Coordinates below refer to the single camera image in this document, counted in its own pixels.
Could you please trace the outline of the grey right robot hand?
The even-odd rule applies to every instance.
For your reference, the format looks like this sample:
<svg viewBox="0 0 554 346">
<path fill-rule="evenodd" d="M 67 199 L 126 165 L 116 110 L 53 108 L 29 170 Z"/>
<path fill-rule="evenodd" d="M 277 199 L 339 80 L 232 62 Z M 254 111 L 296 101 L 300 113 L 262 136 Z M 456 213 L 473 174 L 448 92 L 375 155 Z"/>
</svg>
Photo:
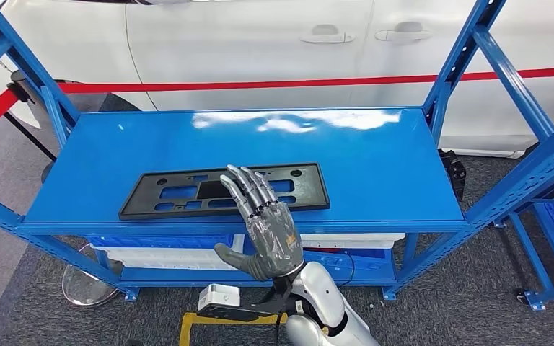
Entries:
<svg viewBox="0 0 554 346">
<path fill-rule="evenodd" d="M 287 204 L 278 200 L 261 173 L 231 164 L 227 171 L 220 182 L 237 205 L 255 253 L 243 254 L 218 243 L 217 256 L 259 281 L 298 270 L 304 263 L 302 241 Z"/>
</svg>

